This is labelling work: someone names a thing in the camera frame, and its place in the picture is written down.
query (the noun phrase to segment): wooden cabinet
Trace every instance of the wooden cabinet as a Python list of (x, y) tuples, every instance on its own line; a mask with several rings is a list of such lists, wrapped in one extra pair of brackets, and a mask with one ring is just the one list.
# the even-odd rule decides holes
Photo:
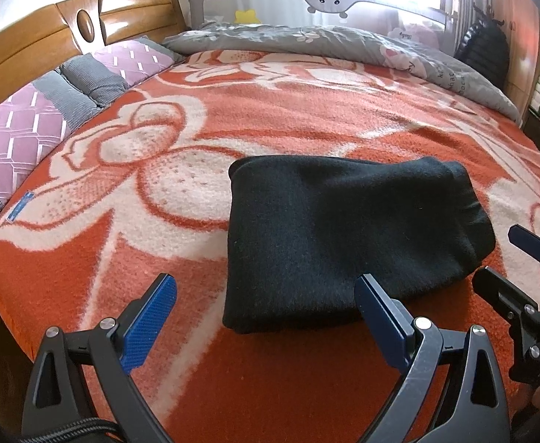
[(532, 0), (491, 0), (493, 16), (505, 20), (502, 27), (510, 45), (510, 68), (504, 93), (524, 115), (537, 75), (539, 57), (539, 10)]

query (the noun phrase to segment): metal screw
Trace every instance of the metal screw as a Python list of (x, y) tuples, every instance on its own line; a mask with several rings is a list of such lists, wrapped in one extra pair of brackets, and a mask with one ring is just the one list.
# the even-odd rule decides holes
[(47, 329), (46, 336), (48, 338), (54, 338), (56, 335), (58, 335), (58, 327), (50, 327)]
[(104, 318), (102, 321), (100, 321), (100, 328), (102, 330), (114, 328), (114, 325), (116, 325), (116, 320), (114, 318)]
[(475, 335), (482, 336), (486, 333), (485, 328), (483, 328), (481, 325), (473, 325), (471, 329)]
[(420, 330), (429, 330), (431, 328), (431, 321), (425, 316), (418, 316), (416, 318), (416, 326)]

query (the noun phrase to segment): wooden headboard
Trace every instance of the wooden headboard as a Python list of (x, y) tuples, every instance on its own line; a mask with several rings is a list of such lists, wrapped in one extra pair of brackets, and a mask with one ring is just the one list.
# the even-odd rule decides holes
[(72, 56), (142, 35), (160, 42), (185, 30), (178, 0), (66, 0), (45, 6), (0, 32), (0, 103)]

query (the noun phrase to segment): yellow toy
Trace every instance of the yellow toy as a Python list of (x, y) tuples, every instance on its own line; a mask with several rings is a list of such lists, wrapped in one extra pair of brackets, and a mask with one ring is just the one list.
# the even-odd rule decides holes
[(256, 10), (246, 10), (235, 12), (235, 21), (233, 23), (241, 23), (242, 25), (252, 25), (253, 23), (262, 23), (257, 19)]

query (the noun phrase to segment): blue label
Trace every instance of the blue label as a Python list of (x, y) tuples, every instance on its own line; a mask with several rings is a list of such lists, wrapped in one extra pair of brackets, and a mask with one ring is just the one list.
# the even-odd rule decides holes
[(6, 218), (6, 221), (13, 223), (14, 220), (20, 214), (20, 211), (22, 211), (24, 207), (28, 204), (28, 202), (33, 198), (34, 198), (34, 193), (32, 193), (31, 191), (27, 191), (26, 193), (24, 193), (24, 196), (22, 196), (22, 198), (20, 198), (20, 201), (16, 203), (14, 209)]

